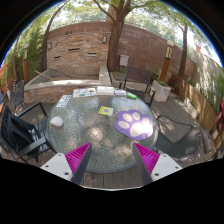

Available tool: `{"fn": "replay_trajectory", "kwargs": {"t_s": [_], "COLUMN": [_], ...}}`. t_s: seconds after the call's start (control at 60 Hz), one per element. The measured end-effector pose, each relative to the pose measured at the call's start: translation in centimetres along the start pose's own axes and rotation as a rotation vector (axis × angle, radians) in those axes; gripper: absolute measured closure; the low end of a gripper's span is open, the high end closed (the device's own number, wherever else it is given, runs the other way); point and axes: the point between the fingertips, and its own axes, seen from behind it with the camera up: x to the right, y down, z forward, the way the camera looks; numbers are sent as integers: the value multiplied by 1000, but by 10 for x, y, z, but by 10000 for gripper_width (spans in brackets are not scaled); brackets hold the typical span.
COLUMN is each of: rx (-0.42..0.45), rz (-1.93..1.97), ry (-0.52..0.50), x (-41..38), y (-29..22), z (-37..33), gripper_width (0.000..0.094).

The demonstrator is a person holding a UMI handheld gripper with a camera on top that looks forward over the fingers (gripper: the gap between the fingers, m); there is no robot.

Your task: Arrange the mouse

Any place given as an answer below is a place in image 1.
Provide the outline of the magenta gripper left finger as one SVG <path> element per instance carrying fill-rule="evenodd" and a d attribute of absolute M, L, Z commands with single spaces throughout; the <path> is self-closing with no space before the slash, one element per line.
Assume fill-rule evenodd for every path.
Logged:
<path fill-rule="evenodd" d="M 56 176 L 79 185 L 92 153 L 92 144 L 84 144 L 63 154 L 57 153 L 41 168 Z"/>

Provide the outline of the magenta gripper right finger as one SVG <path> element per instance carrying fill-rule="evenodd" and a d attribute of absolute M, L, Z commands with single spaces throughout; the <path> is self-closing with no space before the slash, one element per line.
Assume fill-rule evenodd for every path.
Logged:
<path fill-rule="evenodd" d="M 182 169 L 168 154 L 158 154 L 137 143 L 133 144 L 133 154 L 144 185 Z"/>

